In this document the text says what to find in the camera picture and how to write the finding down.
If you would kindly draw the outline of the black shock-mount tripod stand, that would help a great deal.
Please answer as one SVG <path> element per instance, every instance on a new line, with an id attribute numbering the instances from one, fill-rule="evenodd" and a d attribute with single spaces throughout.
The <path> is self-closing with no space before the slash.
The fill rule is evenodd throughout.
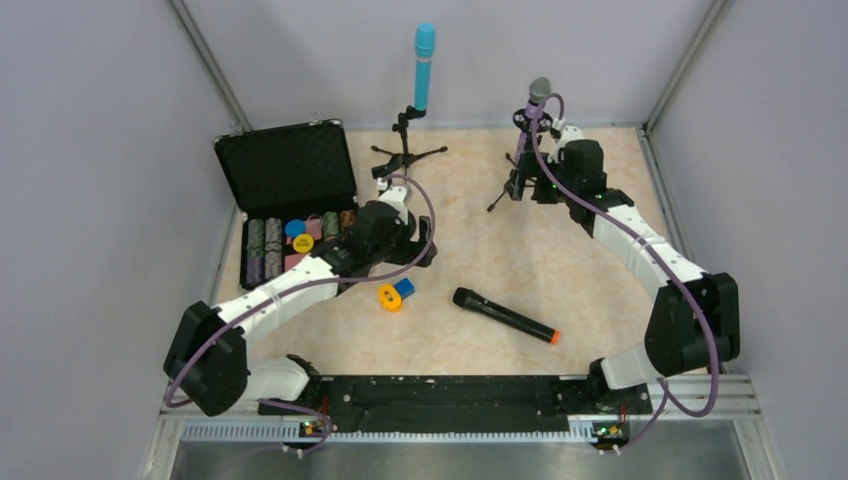
<path id="1" fill-rule="evenodd" d="M 532 188 L 531 200 L 538 204 L 557 204 L 565 201 L 564 195 L 558 187 L 542 171 L 533 149 L 531 141 L 530 123 L 533 119 L 538 120 L 537 141 L 542 139 L 542 134 L 551 129 L 552 117 L 547 113 L 538 113 L 537 108 L 528 104 L 523 110 L 514 112 L 513 124 L 519 128 L 517 152 L 506 158 L 512 163 L 512 170 L 504 184 L 503 191 L 487 207 L 487 212 L 492 212 L 496 205 L 507 196 L 510 200 L 521 201 L 525 189 Z"/>

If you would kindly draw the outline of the black orange-tipped microphone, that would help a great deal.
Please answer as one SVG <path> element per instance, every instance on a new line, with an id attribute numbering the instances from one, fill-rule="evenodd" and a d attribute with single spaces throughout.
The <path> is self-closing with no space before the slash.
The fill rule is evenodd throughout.
<path id="1" fill-rule="evenodd" d="M 483 315 L 548 344 L 556 345 L 559 341 L 558 330 L 497 304 L 474 290 L 458 287 L 452 301 L 463 310 Z"/>

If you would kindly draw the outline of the black tripod microphone stand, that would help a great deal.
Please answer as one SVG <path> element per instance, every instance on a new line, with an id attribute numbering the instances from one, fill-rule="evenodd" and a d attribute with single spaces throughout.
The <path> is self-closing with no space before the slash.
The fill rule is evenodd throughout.
<path id="1" fill-rule="evenodd" d="M 414 106 L 407 106 L 403 111 L 398 113 L 397 120 L 392 124 L 391 130 L 394 133 L 397 133 L 400 138 L 401 150 L 399 152 L 385 150 L 376 145 L 370 146 L 370 149 L 373 152 L 387 155 L 389 158 L 389 160 L 384 164 L 371 168 L 373 179 L 385 177 L 389 174 L 395 173 L 397 170 L 402 170 L 403 174 L 406 175 L 408 169 L 418 161 L 432 155 L 448 152 L 449 148 L 447 146 L 441 146 L 421 153 L 413 153 L 410 151 L 408 132 L 409 124 L 412 120 L 419 120 L 425 116 L 425 110 L 419 110 Z"/>

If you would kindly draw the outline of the purple glitter microphone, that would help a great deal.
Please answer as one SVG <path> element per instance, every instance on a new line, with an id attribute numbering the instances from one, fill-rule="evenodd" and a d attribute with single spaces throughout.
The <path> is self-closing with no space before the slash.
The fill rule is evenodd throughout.
<path id="1" fill-rule="evenodd" d="M 528 100 L 525 107 L 522 110 L 517 110 L 513 115 L 513 124 L 520 130 L 516 151 L 512 156 L 515 166 L 519 164 L 525 150 L 531 121 L 544 115 L 544 113 L 539 113 L 539 104 L 551 92 L 550 80 L 547 77 L 537 77 L 528 87 Z"/>

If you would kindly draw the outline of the teal blue microphone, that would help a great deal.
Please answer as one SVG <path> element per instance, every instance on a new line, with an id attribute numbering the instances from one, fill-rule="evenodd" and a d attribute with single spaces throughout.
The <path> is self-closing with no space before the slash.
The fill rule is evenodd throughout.
<path id="1" fill-rule="evenodd" d="M 432 59 L 436 46 L 436 29 L 432 23 L 420 23 L 414 39 L 416 55 L 413 107 L 426 111 L 429 103 Z"/>

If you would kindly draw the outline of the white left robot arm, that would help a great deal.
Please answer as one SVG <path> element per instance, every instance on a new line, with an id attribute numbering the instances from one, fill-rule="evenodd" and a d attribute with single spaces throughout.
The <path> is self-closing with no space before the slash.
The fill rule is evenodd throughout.
<path id="1" fill-rule="evenodd" d="M 267 379 L 251 366 L 250 347 L 301 312 L 355 284 L 392 278 L 391 273 L 372 275 L 379 264 L 394 265 L 398 275 L 413 267 L 428 267 L 437 252 L 435 232 L 432 214 L 415 217 L 383 201 L 372 201 L 359 209 L 346 235 L 320 242 L 275 279 L 218 305 L 191 304 L 165 356 L 163 371 L 170 380 L 165 405 L 195 405 L 213 417 L 244 397 L 297 399 L 310 381 L 305 368 L 292 362 L 293 379 Z"/>

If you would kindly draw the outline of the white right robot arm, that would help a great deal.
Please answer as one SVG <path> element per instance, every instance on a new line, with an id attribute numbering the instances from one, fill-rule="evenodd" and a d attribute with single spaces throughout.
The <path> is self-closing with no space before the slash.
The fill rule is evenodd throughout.
<path id="1" fill-rule="evenodd" d="M 712 332 L 718 364 L 739 356 L 737 282 L 685 258 L 650 227 L 625 192 L 608 186 L 597 141 L 571 140 L 554 156 L 537 156 L 525 140 L 510 159 L 515 167 L 505 189 L 512 199 L 521 199 L 532 181 L 533 201 L 564 203 L 570 218 L 621 259 L 653 301 L 643 340 L 590 364 L 593 400 L 616 402 L 649 381 L 710 366 L 702 320 Z"/>

